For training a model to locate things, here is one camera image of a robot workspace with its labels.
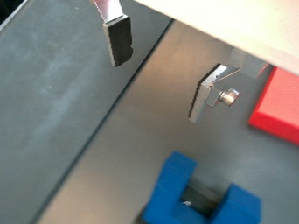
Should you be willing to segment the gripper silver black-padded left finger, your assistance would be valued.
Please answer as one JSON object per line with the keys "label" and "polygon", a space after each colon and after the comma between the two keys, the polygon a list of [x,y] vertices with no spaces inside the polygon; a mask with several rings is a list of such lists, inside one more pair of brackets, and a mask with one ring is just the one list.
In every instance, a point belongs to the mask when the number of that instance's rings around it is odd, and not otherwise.
{"label": "gripper silver black-padded left finger", "polygon": [[119,0],[93,0],[103,18],[111,62],[122,66],[133,57],[131,18],[125,14]]}

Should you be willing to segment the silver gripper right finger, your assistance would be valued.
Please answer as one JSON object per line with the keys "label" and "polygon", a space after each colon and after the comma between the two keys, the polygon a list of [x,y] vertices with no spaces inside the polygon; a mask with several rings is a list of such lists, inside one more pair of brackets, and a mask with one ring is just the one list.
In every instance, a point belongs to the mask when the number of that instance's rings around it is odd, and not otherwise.
{"label": "silver gripper right finger", "polygon": [[218,63],[201,78],[189,114],[191,122],[198,123],[207,108],[219,103],[231,106],[239,98],[241,86],[257,79],[267,67],[266,61],[234,48],[227,62]]}

